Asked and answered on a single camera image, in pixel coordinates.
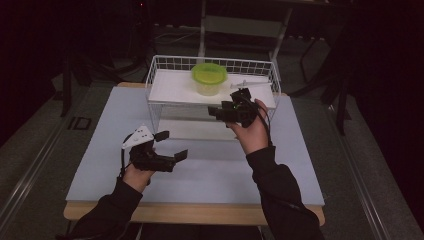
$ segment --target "green lid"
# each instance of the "green lid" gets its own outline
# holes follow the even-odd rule
[[[215,63],[199,63],[191,69],[193,79],[204,85],[218,85],[227,80],[227,69]]]

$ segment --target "white wire basket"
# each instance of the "white wire basket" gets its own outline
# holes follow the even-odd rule
[[[227,81],[215,96],[197,93],[191,69],[198,63],[215,63],[227,70]],[[231,101],[237,91],[233,84],[270,83],[249,88],[252,100],[262,100],[272,119],[281,95],[280,79],[272,62],[226,58],[182,57],[156,55],[152,59],[146,79],[146,97],[153,131],[169,130],[171,138],[229,140],[234,134],[223,128],[208,114],[208,106],[218,107],[222,101]]]

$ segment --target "lime green container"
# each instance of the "lime green container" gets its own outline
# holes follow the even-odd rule
[[[227,69],[215,63],[199,63],[191,69],[197,92],[203,96],[219,93],[221,84],[227,80]]]

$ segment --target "floor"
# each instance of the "floor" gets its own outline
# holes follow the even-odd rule
[[[158,28],[155,33],[158,54],[197,55],[197,29]],[[228,41],[223,45],[222,36],[209,39],[206,56],[268,60],[266,48],[251,48],[248,42],[241,47]],[[262,41],[269,46],[269,39]],[[301,39],[284,41],[278,56],[283,92],[305,86],[298,62],[307,46]],[[308,77],[328,50],[319,41],[308,54]],[[140,82],[146,71],[143,65],[121,77]],[[61,76],[53,79],[59,85],[60,80]],[[0,149],[0,203],[9,205],[1,212],[1,219],[8,220],[0,225],[1,239],[52,239],[67,230],[68,221],[62,215],[65,197],[114,86],[101,76],[96,76],[91,87],[73,84],[73,108],[67,117],[59,117],[60,101],[49,100]],[[322,227],[326,239],[423,239],[355,99],[348,99],[350,120],[345,121],[346,136],[342,137],[334,127],[334,112],[319,101],[322,90],[293,99],[293,105],[326,202]],[[73,128],[73,117],[92,119],[92,127]],[[29,168],[38,173],[25,175]],[[15,190],[23,192],[24,198],[17,200]]]

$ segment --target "hand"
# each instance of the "hand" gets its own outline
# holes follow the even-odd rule
[[[261,100],[255,99],[255,102],[262,107],[259,108],[259,112],[265,119],[268,108]],[[253,123],[247,128],[243,128],[237,123],[226,124],[236,134],[237,139],[240,141],[241,147],[246,155],[268,147],[268,134],[259,117],[256,117]]]
[[[139,193],[142,193],[154,174],[154,171],[141,171],[130,164],[125,171],[123,181]]]

